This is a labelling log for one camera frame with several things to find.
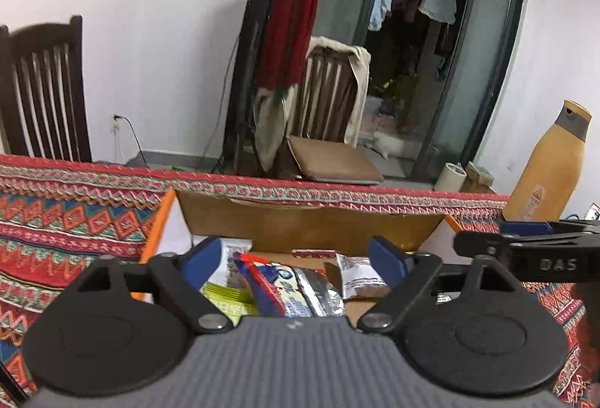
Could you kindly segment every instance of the warning label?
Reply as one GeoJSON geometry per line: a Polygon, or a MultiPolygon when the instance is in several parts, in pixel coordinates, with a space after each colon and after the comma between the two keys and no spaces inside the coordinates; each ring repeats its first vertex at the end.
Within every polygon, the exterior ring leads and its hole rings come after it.
{"type": "Polygon", "coordinates": [[[521,222],[529,222],[535,213],[535,210],[538,209],[539,204],[542,203],[544,199],[544,195],[546,194],[546,190],[540,184],[537,184],[533,187],[533,191],[529,195],[527,202],[525,204],[525,208],[517,217],[517,220],[521,222]]]}

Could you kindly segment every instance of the tape roll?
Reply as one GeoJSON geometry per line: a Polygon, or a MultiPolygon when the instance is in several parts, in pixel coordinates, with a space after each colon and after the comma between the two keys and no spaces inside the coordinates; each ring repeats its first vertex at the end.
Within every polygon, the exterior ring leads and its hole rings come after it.
{"type": "Polygon", "coordinates": [[[444,169],[437,178],[436,184],[433,186],[435,191],[447,191],[456,193],[460,191],[464,180],[467,178],[467,173],[460,166],[447,162],[444,169]]]}

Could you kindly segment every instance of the white snack packet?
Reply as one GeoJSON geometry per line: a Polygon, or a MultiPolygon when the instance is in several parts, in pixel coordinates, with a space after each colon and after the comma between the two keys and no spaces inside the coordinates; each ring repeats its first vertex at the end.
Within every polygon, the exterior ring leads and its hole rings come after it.
{"type": "Polygon", "coordinates": [[[341,273],[343,299],[381,298],[388,293],[388,285],[373,269],[368,257],[336,254],[336,259],[341,273]]]}

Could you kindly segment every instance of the chair cushion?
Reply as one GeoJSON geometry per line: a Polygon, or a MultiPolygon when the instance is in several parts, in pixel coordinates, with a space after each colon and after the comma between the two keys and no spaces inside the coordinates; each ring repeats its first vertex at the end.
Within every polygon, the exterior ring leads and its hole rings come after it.
{"type": "Polygon", "coordinates": [[[287,144],[302,174],[312,181],[354,185],[383,181],[377,168],[351,145],[292,136],[287,144]]]}

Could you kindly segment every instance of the glass sliding door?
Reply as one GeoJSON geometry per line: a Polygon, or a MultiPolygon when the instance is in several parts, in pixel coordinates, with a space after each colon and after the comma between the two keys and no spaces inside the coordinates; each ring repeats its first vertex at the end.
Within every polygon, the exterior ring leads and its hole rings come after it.
{"type": "Polygon", "coordinates": [[[522,2],[467,2],[466,28],[411,179],[435,180],[445,162],[473,159],[506,73],[522,2]]]}

